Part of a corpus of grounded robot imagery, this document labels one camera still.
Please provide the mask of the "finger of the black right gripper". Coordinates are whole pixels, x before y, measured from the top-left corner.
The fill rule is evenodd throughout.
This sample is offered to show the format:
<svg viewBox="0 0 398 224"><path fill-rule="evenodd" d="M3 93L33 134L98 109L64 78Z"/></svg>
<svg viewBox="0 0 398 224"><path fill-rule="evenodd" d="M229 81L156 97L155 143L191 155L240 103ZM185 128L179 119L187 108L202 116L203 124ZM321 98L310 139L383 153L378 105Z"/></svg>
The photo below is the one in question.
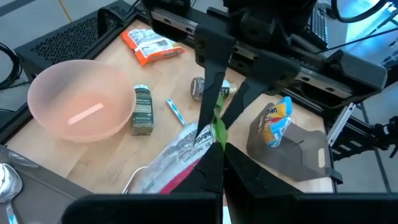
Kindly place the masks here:
<svg viewBox="0 0 398 224"><path fill-rule="evenodd" d="M287 58L272 52L260 53L222 116L225 128L228 129L261 94L279 92L277 83L281 78L292 80L299 71L300 65Z"/></svg>
<svg viewBox="0 0 398 224"><path fill-rule="evenodd" d="M212 29L204 24L196 28L195 41L204 50L205 84L197 129L197 134L200 134L202 129L212 122L213 110L236 41L225 31Z"/></svg>

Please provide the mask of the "pink translucent bowl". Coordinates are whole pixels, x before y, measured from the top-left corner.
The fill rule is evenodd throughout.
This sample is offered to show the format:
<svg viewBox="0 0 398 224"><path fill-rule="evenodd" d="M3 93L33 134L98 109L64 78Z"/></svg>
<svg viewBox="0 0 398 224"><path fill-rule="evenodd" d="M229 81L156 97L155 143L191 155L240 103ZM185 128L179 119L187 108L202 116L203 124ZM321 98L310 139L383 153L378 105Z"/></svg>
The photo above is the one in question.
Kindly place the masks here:
<svg viewBox="0 0 398 224"><path fill-rule="evenodd" d="M46 68L30 84L31 115L48 133L73 142L111 137L136 105L131 77L104 62L69 60Z"/></svg>

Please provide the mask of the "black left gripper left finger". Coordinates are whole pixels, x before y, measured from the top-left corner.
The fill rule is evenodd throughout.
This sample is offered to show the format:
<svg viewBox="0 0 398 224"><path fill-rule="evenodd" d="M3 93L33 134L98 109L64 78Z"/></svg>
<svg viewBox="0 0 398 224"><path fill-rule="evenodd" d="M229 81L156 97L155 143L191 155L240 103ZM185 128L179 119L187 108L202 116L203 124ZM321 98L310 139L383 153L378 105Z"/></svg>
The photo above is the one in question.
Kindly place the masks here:
<svg viewBox="0 0 398 224"><path fill-rule="evenodd" d="M211 145L169 194L91 194L71 203L62 224L221 224L221 144Z"/></svg>

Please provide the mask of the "silver aluminium bracket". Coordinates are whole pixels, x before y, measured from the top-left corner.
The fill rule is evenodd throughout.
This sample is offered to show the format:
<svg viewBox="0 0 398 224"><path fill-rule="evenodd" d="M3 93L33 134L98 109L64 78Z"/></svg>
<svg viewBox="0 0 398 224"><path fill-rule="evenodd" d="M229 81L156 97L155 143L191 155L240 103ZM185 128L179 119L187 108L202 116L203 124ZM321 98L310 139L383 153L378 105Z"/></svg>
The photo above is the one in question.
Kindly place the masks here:
<svg viewBox="0 0 398 224"><path fill-rule="evenodd" d="M350 103L341 110L341 113L338 115L336 121L334 122L327 135L328 145L330 147L334 145L335 141L337 140L338 136L340 135L342 129L344 128L346 122L352 115L355 108L356 104Z"/></svg>

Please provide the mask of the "backlit keyboard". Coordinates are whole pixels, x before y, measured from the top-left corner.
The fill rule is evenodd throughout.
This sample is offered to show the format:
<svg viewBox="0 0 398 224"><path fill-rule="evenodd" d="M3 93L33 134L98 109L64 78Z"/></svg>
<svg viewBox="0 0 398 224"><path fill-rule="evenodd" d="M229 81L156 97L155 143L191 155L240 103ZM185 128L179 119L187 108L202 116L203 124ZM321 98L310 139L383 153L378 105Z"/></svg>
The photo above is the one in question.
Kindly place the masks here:
<svg viewBox="0 0 398 224"><path fill-rule="evenodd" d="M315 4L306 29L307 34L315 43L322 47L328 45L326 8L320 3Z"/></svg>

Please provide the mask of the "yellow green candy packet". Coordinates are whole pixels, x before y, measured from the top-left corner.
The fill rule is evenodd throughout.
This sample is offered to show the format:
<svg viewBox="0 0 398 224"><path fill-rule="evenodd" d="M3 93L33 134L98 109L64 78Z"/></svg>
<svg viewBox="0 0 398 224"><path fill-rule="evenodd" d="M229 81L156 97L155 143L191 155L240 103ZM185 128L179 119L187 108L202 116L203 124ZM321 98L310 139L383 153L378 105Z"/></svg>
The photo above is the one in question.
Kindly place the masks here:
<svg viewBox="0 0 398 224"><path fill-rule="evenodd" d="M214 142L224 151L228 132L221 120L225 97L219 96L215 118L197 134L198 123L184 124L177 137L148 165L134 171L124 194L167 194L191 173Z"/></svg>

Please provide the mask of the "orange white snack packet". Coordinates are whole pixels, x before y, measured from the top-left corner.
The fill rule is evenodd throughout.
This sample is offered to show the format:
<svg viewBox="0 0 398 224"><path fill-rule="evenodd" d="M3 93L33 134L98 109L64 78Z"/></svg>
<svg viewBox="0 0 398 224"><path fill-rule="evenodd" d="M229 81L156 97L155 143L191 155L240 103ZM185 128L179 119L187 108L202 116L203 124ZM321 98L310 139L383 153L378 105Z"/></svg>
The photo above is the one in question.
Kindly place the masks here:
<svg viewBox="0 0 398 224"><path fill-rule="evenodd" d="M178 43L155 33L152 29L125 30L121 33L121 38L133 50L141 66L185 52Z"/></svg>

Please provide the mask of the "green spice jar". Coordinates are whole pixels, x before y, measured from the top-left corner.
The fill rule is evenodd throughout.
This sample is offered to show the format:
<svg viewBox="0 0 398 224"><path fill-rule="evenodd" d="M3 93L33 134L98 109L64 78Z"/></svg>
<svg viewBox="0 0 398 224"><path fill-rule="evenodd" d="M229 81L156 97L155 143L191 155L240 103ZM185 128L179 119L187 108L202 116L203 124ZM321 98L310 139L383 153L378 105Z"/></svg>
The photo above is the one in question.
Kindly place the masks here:
<svg viewBox="0 0 398 224"><path fill-rule="evenodd" d="M147 85L135 85L136 105L131 116L131 134L150 135L154 128L152 95Z"/></svg>

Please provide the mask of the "blue yellow snack packet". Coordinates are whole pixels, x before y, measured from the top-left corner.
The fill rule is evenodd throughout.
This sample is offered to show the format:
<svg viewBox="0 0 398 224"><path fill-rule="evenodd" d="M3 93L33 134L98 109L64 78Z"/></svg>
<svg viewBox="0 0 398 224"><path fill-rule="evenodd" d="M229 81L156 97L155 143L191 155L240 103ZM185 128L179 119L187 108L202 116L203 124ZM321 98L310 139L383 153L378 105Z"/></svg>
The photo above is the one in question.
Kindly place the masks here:
<svg viewBox="0 0 398 224"><path fill-rule="evenodd" d="M279 146L282 137L291 123L293 112L292 99L283 97L278 103L266 110L263 138L269 147Z"/></svg>

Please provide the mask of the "grey plastic holder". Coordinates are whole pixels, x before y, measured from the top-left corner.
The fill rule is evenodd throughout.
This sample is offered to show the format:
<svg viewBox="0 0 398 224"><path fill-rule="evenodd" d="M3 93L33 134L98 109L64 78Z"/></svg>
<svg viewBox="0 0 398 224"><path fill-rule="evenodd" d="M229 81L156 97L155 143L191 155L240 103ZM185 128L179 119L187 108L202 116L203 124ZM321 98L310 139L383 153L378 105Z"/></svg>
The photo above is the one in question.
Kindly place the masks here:
<svg viewBox="0 0 398 224"><path fill-rule="evenodd" d="M292 123L280 144L270 147L262 137L265 117L262 110L250 126L246 149L252 159L297 182L322 177L343 182L342 175L331 167L325 133L307 131Z"/></svg>
<svg viewBox="0 0 398 224"><path fill-rule="evenodd" d="M18 224L61 224L65 209L91 193L3 145L0 163L10 165L22 180L22 189L12 200Z"/></svg>

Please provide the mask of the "black perforated case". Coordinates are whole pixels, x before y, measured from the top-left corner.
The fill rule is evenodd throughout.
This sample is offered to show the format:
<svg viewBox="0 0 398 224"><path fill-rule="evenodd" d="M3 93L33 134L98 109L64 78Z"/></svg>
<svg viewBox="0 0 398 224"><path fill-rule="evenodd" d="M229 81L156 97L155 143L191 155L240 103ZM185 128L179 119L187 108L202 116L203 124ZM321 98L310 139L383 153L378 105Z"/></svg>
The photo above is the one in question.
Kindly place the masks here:
<svg viewBox="0 0 398 224"><path fill-rule="evenodd" d="M131 23L138 11L123 0L101 7L15 49L28 81L56 63L92 59Z"/></svg>

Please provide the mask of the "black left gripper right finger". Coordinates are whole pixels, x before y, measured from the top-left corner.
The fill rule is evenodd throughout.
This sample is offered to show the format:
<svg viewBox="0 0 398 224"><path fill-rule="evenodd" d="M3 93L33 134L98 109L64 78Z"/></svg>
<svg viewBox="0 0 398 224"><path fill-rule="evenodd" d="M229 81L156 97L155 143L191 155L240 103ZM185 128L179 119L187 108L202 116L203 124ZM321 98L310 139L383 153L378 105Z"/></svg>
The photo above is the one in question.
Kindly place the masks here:
<svg viewBox="0 0 398 224"><path fill-rule="evenodd" d="M224 190L235 224L398 224L398 194L304 193L230 143Z"/></svg>

